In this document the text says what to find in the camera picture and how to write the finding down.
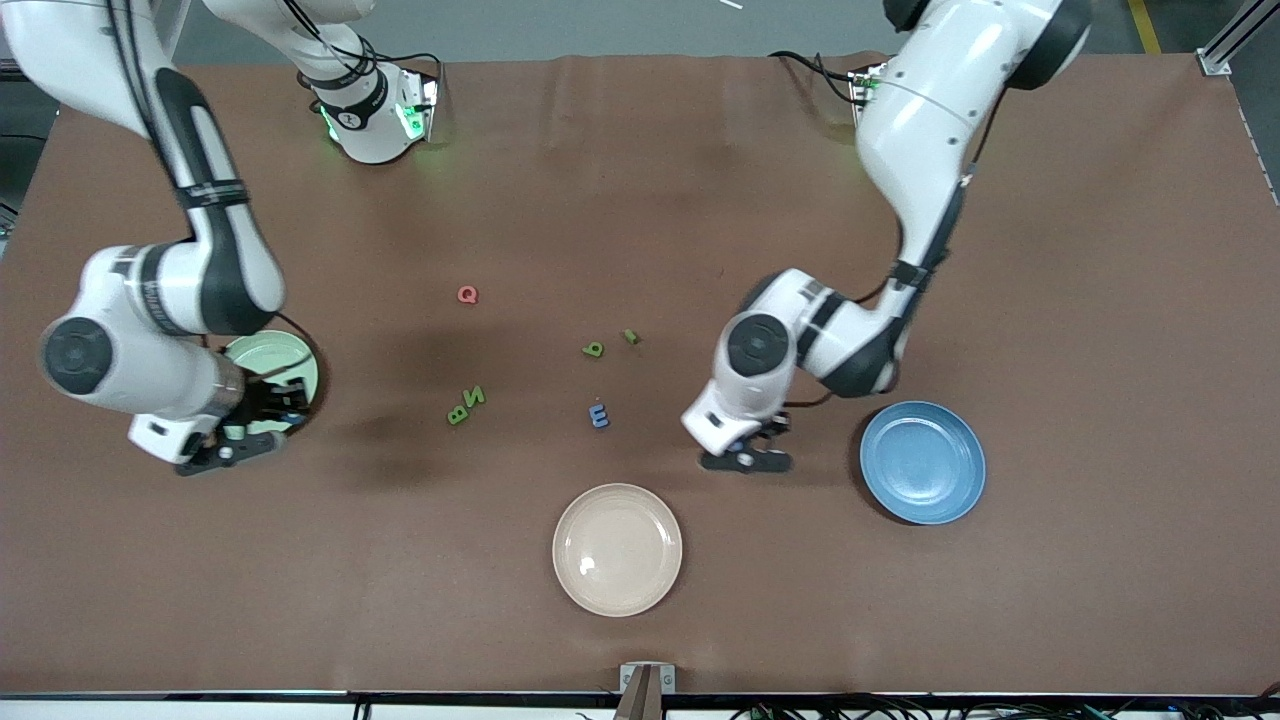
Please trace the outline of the green round plate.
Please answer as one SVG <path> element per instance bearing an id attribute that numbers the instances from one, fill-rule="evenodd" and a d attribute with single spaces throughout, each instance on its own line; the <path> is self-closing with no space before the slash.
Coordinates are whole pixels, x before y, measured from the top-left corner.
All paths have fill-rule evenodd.
<path id="1" fill-rule="evenodd" d="M 312 401 L 320 389 L 320 377 L 317 359 L 307 341 L 284 331 L 260 331 L 256 334 L 233 340 L 224 347 L 221 355 L 243 372 L 244 384 L 248 378 L 264 378 L 282 386 L 305 383 L 308 392 L 310 409 L 292 409 L 291 411 L 307 413 L 307 421 L 311 419 Z M 232 410 L 228 419 L 223 421 L 229 437 L 239 439 L 247 434 L 257 434 L 244 433 L 238 427 L 238 405 Z M 302 427 L 284 434 L 293 436 Z M 259 433 L 269 430 L 274 429 L 262 428 Z"/>

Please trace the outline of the blue round plate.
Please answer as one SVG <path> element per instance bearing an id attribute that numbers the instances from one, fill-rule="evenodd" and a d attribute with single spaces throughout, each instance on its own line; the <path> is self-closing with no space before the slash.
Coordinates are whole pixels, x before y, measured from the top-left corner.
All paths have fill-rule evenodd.
<path id="1" fill-rule="evenodd" d="M 956 521 L 986 492 L 978 434 L 938 404 L 905 401 L 878 411 L 859 441 L 858 466 L 877 503 L 913 525 Z"/>

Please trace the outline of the beige round plate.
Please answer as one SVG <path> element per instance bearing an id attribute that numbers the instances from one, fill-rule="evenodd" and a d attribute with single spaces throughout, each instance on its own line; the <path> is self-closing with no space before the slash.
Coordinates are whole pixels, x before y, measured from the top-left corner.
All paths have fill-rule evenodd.
<path id="1" fill-rule="evenodd" d="M 563 592 L 602 618 L 632 618 L 672 591 L 684 561 L 675 512 L 640 486 L 582 492 L 561 514 L 550 557 Z"/>

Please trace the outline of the brown table cover sheet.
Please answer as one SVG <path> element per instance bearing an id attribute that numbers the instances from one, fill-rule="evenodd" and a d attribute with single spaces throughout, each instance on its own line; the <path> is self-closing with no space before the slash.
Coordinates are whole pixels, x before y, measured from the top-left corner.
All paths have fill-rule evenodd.
<path id="1" fill-rule="evenodd" d="M 893 392 L 986 451 L 943 527 L 861 486 L 884 396 L 796 413 L 783 475 L 701 470 L 680 421 L 763 275 L 859 297 L 896 254 L 847 108 L 792 64 L 454 64 L 442 141 L 384 167 L 284 67 L 189 74 L 326 398 L 280 452 L 179 478 L 46 382 L 90 255 L 187 233 L 141 138 L 63 110 L 0 261 L 0 692 L 594 691 L 634 660 L 695 693 L 1280 680 L 1280 208 L 1193 59 L 1083 56 L 1000 108 Z M 550 557 L 609 483 L 684 537 L 632 618 Z"/>

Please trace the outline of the white table edge rail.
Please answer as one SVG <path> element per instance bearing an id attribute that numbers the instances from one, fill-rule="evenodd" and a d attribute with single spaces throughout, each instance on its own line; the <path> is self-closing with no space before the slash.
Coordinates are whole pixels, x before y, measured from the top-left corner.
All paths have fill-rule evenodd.
<path id="1" fill-rule="evenodd" d="M 616 720 L 618 691 L 0 694 L 0 720 Z M 657 720 L 1280 720 L 1257 694 L 667 694 Z"/>

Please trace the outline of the aluminium frame post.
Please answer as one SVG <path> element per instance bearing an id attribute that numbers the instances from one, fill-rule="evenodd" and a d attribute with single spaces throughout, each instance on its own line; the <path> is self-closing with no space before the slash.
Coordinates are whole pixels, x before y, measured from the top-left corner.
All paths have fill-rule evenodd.
<path id="1" fill-rule="evenodd" d="M 1280 0 L 1242 0 L 1234 17 L 1203 46 L 1196 59 L 1206 77 L 1230 76 L 1230 60 L 1280 12 Z"/>

